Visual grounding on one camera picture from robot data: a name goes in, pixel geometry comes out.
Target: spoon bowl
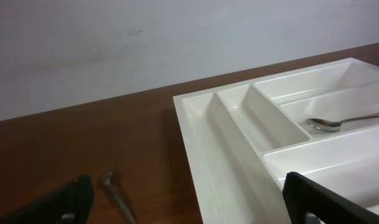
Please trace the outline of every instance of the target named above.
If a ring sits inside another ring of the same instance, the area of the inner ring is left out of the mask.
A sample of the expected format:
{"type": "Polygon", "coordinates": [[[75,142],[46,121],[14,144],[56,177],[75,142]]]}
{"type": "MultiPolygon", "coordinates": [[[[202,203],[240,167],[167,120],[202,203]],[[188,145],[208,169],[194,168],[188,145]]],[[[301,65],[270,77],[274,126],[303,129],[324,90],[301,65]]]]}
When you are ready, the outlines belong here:
{"type": "Polygon", "coordinates": [[[328,132],[328,133],[334,133],[334,132],[340,131],[340,127],[342,124],[341,122],[333,122],[333,121],[328,121],[325,119],[317,119],[317,118],[306,119],[306,123],[315,129],[328,132]]]}

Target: metal spoon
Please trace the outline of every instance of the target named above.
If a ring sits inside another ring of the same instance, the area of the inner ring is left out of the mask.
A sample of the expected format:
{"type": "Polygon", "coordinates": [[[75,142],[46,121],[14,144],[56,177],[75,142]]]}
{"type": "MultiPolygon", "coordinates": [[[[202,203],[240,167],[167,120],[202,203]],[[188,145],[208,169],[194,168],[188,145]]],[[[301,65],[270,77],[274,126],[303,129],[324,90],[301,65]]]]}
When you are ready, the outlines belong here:
{"type": "Polygon", "coordinates": [[[311,119],[306,119],[306,123],[309,124],[311,127],[318,129],[320,131],[334,133],[334,132],[340,131],[341,125],[345,122],[356,121],[360,119],[371,119],[371,118],[379,118],[379,113],[370,114],[366,116],[360,116],[356,118],[349,118],[349,119],[345,119],[338,122],[328,121],[325,119],[311,118],[311,119]]]}
{"type": "Polygon", "coordinates": [[[115,202],[115,204],[119,208],[120,212],[127,219],[128,223],[137,224],[133,214],[130,212],[130,210],[129,210],[128,206],[126,205],[126,203],[124,202],[122,196],[119,194],[117,189],[111,185],[110,180],[112,178],[112,174],[113,174],[113,171],[107,172],[100,180],[101,185],[104,185],[109,190],[110,197],[115,202]]]}

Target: white wall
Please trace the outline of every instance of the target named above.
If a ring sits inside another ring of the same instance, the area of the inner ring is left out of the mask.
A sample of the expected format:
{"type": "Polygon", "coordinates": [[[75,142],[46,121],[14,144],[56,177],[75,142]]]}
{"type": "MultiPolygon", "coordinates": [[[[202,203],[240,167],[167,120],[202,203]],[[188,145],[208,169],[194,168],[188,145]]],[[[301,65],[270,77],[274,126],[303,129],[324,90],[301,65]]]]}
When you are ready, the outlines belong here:
{"type": "Polygon", "coordinates": [[[0,120],[379,42],[379,0],[0,0],[0,120]]]}

